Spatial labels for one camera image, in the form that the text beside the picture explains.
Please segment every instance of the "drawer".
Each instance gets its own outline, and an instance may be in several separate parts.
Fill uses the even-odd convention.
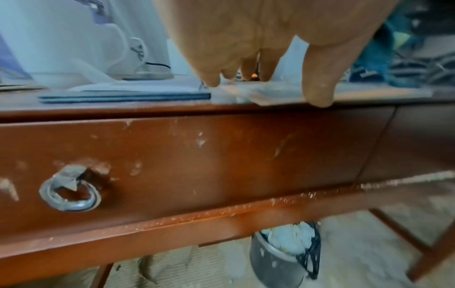
[[[455,169],[455,105],[398,107],[359,181]]]
[[[351,183],[393,107],[0,125],[0,243],[158,219]],[[62,167],[102,174],[101,204],[51,208]]]

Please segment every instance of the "black cord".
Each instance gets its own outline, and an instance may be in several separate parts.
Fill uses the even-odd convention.
[[[146,62],[146,64],[147,64],[147,65],[154,65],[154,66],[168,67],[169,69],[171,68],[169,65],[161,64],[161,63],[150,63],[150,62]]]

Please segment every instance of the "hand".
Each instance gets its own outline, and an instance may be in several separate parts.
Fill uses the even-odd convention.
[[[333,102],[334,89],[399,0],[154,0],[164,25],[210,87],[220,73],[246,80],[259,59],[269,81],[295,35],[310,44],[302,91],[316,106]]]

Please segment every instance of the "drawer handle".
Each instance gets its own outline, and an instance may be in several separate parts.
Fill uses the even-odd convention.
[[[39,189],[41,198],[49,206],[65,212],[85,212],[95,209],[101,203],[101,195],[89,182],[82,179],[87,168],[80,165],[67,165],[52,178],[46,180]],[[57,193],[58,189],[66,188],[77,191],[78,187],[84,186],[90,197],[86,200],[72,201],[63,198]]]

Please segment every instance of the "tiled floor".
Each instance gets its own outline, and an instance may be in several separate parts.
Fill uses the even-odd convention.
[[[431,244],[455,219],[455,196],[439,196],[384,207],[389,215]],[[321,221],[319,279],[305,288],[453,288],[455,257],[412,284],[405,271],[419,252],[366,211]],[[138,274],[137,260],[116,263],[106,288],[262,287],[249,264],[248,238],[204,248],[187,247],[157,254],[151,268],[156,285]],[[96,273],[89,269],[18,288],[84,288]]]

